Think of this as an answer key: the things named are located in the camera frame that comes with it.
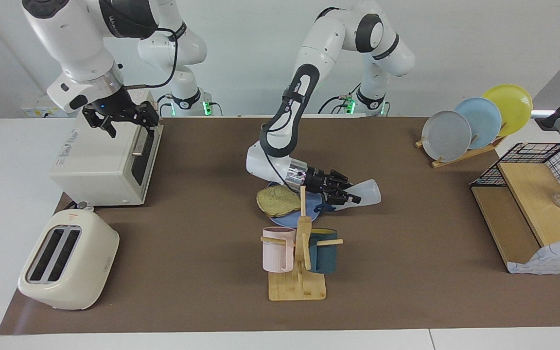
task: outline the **yellow-green plate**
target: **yellow-green plate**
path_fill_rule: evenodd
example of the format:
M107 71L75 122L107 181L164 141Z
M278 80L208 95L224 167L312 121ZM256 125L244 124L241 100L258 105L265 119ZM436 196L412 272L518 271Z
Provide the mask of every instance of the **yellow-green plate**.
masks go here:
M506 123L500 129L498 137L506 137L522 129L531 118L533 98L520 86L513 84L495 86L485 91L483 97L498 107L502 122Z

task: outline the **brown tabletop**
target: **brown tabletop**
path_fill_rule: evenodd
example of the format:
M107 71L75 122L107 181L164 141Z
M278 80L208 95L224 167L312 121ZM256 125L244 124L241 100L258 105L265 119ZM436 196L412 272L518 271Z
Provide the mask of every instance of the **brown tabletop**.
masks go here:
M327 299L268 301L266 182L245 170L262 122L165 120L146 204L96 211L121 238L97 303L17 292L0 334L560 326L560 275L507 273L469 188L496 153L432 169L424 118L302 120L292 157L376 179L382 203L314 222L345 240Z

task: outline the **blue mug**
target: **blue mug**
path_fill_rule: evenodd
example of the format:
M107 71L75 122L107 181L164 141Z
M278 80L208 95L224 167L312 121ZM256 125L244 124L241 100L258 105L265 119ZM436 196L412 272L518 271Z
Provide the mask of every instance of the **blue mug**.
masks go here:
M318 241L330 241L338 238L338 232L330 228L313 228L308 241L311 256L311 272L332 273L336 271L336 244L317 246Z

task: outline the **white countertop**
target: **white countertop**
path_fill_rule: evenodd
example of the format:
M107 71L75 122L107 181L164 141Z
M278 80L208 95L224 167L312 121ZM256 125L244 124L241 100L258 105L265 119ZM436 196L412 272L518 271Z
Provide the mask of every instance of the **white countertop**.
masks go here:
M61 190L47 177L72 119L0 119L0 322L18 273L53 214ZM496 149L560 142L530 121ZM560 327L335 332L215 332L0 336L0 349L553 349Z

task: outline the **light blue plate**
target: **light blue plate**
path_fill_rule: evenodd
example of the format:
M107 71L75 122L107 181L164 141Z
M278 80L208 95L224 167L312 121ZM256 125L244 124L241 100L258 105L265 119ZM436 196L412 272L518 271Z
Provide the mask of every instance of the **light blue plate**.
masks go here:
M498 107L487 98L471 97L455 107L455 111L466 118L471 125L472 137L470 149L482 148L491 144L500 132L502 119Z
M267 187L277 185L275 182L271 182ZM315 207L323 203L323 197L320 193L310 193L306 192L306 215L311 217L312 221L317 219L321 212L315 212ZM297 228L298 220L300 217L300 212L288 213L282 217L270 217L276 225L283 226L285 228Z

